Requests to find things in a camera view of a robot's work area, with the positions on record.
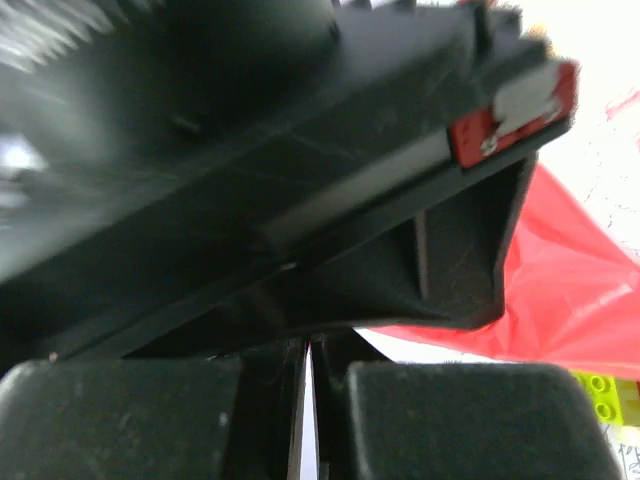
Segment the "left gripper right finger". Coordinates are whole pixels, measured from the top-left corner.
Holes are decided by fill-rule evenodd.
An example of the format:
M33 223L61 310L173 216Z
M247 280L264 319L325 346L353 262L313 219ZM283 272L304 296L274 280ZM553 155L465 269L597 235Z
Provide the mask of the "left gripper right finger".
M549 364L396 363L311 341L323 479L616 479L583 390Z

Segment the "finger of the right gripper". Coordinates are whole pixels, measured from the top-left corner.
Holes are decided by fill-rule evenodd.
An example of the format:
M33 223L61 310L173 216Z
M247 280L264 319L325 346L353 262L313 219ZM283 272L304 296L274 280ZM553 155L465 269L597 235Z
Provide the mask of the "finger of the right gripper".
M352 327L489 325L505 311L506 253L536 160L526 157L327 263L245 289L130 355L211 356Z

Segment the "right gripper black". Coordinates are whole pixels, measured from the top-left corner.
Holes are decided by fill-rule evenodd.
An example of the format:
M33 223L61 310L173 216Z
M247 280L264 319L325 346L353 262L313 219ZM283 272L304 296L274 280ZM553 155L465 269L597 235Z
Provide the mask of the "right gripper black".
M514 8L5 1L1 366L117 358L565 134Z

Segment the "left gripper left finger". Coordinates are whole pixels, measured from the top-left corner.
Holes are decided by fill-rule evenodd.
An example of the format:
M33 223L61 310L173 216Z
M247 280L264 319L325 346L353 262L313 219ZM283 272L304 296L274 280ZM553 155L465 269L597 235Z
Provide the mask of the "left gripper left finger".
M299 462L305 350L19 364L1 382L1 475L284 479Z

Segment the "red plastic trash bag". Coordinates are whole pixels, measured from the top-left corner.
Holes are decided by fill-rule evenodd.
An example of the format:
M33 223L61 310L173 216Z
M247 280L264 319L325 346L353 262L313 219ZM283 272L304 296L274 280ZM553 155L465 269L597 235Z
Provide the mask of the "red plastic trash bag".
M639 377L639 262L537 167L505 263L505 312L473 331L391 326L362 336L396 361L540 361Z

